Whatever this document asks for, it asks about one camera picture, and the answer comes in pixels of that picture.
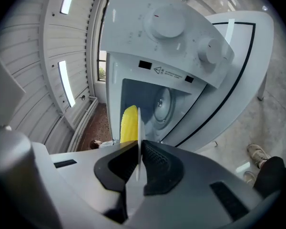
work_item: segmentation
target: yellow corn cob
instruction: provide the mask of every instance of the yellow corn cob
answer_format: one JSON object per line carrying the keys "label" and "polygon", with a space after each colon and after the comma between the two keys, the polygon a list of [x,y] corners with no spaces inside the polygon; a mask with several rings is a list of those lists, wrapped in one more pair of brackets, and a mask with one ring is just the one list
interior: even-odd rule
{"label": "yellow corn cob", "polygon": [[121,122],[120,142],[138,140],[138,109],[135,105],[125,109]]}

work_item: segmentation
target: warning triangle symbol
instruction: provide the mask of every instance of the warning triangle symbol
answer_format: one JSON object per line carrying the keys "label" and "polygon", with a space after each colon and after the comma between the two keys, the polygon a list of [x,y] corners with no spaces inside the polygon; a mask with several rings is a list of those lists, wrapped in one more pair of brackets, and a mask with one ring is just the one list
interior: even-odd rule
{"label": "warning triangle symbol", "polygon": [[160,73],[160,70],[161,70],[161,67],[154,68],[154,71],[156,71],[156,72],[157,72],[157,74],[159,74],[159,73]]}

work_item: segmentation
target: beige sneaker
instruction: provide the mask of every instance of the beige sneaker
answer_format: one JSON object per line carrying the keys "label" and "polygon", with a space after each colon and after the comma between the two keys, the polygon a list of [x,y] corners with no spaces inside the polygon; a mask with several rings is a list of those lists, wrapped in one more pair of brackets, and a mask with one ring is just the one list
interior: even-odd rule
{"label": "beige sneaker", "polygon": [[268,159],[271,158],[270,155],[268,155],[262,148],[261,146],[257,144],[251,144],[247,147],[247,151],[249,156],[252,158],[254,161],[255,165],[260,168],[261,164],[266,162]]}
{"label": "beige sneaker", "polygon": [[254,183],[256,182],[256,176],[251,171],[244,172],[244,181],[251,187],[254,186]]}

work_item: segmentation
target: large white knob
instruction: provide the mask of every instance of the large white knob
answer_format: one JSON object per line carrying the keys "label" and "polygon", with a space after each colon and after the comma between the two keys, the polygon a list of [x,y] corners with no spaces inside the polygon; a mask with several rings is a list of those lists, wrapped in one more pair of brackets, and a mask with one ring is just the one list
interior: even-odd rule
{"label": "large white knob", "polygon": [[154,10],[149,20],[150,31],[154,37],[168,39],[179,36],[185,29],[183,15],[172,6]]}
{"label": "large white knob", "polygon": [[216,39],[204,38],[199,42],[199,59],[203,62],[216,64],[221,59],[221,46]]}

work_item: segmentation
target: gray floor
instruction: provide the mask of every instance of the gray floor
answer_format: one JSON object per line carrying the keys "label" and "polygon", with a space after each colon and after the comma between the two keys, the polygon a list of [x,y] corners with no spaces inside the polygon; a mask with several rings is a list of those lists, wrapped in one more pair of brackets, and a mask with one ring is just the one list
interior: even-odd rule
{"label": "gray floor", "polygon": [[[264,100],[256,97],[239,118],[215,141],[197,151],[217,161],[239,177],[246,170],[257,174],[258,169],[250,162],[246,147],[261,145],[272,156],[280,156],[286,164],[286,29],[276,11],[266,0],[203,0],[216,13],[233,10],[259,10],[272,16],[275,25],[274,46],[267,73]],[[190,6],[203,15],[208,10],[196,1]]]}

